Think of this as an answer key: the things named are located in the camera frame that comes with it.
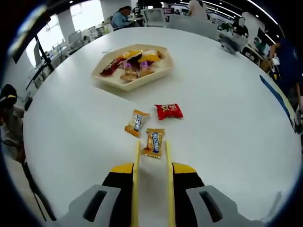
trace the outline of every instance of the ceiling light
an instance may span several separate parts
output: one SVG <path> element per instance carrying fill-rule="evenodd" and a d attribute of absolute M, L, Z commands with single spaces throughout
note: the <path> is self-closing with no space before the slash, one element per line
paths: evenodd
<path fill-rule="evenodd" d="M 226 13 L 223 13 L 223 12 L 221 12 L 221 11 L 218 11 L 218 10 L 215 10 L 215 9 L 212 9 L 212 8 L 209 8 L 209 7 L 207 7 L 207 8 L 210 9 L 210 10 L 214 10 L 215 12 L 221 13 L 221 14 L 223 14 L 223 15 L 226 15 L 226 16 L 228 16 L 228 17 L 231 17 L 232 19 L 235 19 L 233 16 L 228 15 L 228 14 L 226 14 Z"/>
<path fill-rule="evenodd" d="M 202 2 L 204 2 L 204 3 L 206 3 L 206 4 L 214 5 L 214 6 L 217 6 L 217 7 L 220 7 L 220 8 L 223 8 L 224 10 L 227 10 L 227 11 L 229 11 L 229 12 L 231 12 L 231 13 L 233 13 L 233 14 L 239 16 L 239 17 L 241 17 L 240 14 L 237 14 L 237 13 L 235 13 L 234 11 L 231 11 L 230 9 L 224 8 L 223 6 L 219 6 L 219 5 L 213 4 L 213 3 L 208 2 L 208 1 L 202 1 Z"/>
<path fill-rule="evenodd" d="M 275 19 L 272 18 L 271 15 L 269 15 L 264 9 L 262 9 L 260 6 L 258 6 L 256 3 L 254 3 L 252 0 L 246 0 L 248 2 L 250 2 L 251 4 L 253 4 L 255 7 L 257 7 L 258 9 L 260 9 L 263 13 L 266 14 L 266 16 L 268 16 L 276 25 L 278 25 L 278 22 L 275 21 Z"/>
<path fill-rule="evenodd" d="M 272 38 L 270 38 L 267 34 L 265 34 L 265 35 L 267 36 L 268 39 L 270 39 L 270 41 L 272 41 L 274 44 L 276 44 Z"/>

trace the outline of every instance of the gray gripper part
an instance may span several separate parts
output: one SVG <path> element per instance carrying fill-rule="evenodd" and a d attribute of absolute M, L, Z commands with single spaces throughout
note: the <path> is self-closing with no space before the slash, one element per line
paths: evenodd
<path fill-rule="evenodd" d="M 109 227 L 120 188 L 94 185 L 69 205 L 68 213 L 47 227 Z"/>
<path fill-rule="evenodd" d="M 194 208 L 198 227 L 264 227 L 238 213 L 237 204 L 213 186 L 186 190 Z"/>

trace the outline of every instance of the white chair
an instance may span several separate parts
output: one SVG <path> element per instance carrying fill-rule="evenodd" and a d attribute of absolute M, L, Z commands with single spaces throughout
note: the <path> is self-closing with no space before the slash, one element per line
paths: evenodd
<path fill-rule="evenodd" d="M 167 27 L 167 22 L 162 8 L 142 10 L 145 26 Z"/>
<path fill-rule="evenodd" d="M 184 15 L 171 15 L 168 28 L 195 33 L 214 40 L 219 36 L 217 26 L 210 21 Z"/>

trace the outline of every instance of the pile of candy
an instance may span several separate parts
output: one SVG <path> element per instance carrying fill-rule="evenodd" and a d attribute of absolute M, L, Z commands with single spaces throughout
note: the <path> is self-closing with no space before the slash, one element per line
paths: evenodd
<path fill-rule="evenodd" d="M 156 50 L 128 51 L 115 58 L 100 75 L 110 76 L 116 69 L 120 68 L 124 69 L 120 79 L 127 82 L 134 81 L 154 73 L 150 69 L 151 65 L 163 58 L 163 54 Z"/>
<path fill-rule="evenodd" d="M 158 119 L 163 120 L 167 117 L 183 118 L 183 114 L 178 104 L 155 105 L 158 111 Z M 139 110 L 134 110 L 133 117 L 125 131 L 139 137 L 143 124 L 146 122 L 149 114 Z M 164 129 L 147 129 L 147 146 L 142 150 L 142 154 L 150 157 L 160 158 L 162 155 L 161 143 L 165 133 Z"/>

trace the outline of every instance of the gold candy wrapper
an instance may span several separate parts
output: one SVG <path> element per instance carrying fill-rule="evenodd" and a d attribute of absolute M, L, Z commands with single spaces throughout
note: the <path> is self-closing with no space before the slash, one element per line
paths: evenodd
<path fill-rule="evenodd" d="M 150 157 L 160 158 L 162 155 L 161 144 L 165 133 L 164 129 L 147 129 L 146 130 L 147 146 L 142 150 L 142 154 Z"/>
<path fill-rule="evenodd" d="M 128 123 L 128 125 L 125 126 L 125 131 L 132 134 L 135 137 L 139 137 L 140 130 L 148 116 L 149 116 L 148 113 L 143 113 L 139 110 L 134 110 L 133 118 Z"/>

